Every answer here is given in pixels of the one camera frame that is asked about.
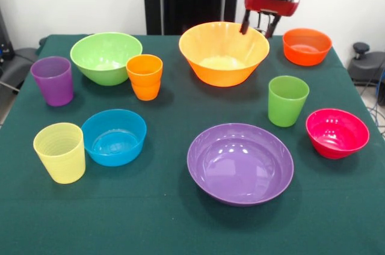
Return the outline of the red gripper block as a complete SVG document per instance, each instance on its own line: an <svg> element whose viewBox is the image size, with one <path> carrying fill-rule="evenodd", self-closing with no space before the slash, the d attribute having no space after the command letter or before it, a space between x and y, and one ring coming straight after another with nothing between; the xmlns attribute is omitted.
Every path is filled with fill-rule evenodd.
<svg viewBox="0 0 385 255"><path fill-rule="evenodd" d="M239 32L245 35L250 24L250 11L273 14L273 21L268 24L265 38L273 36L281 16L292 16L298 8L300 0L245 0L245 14Z"/></svg>

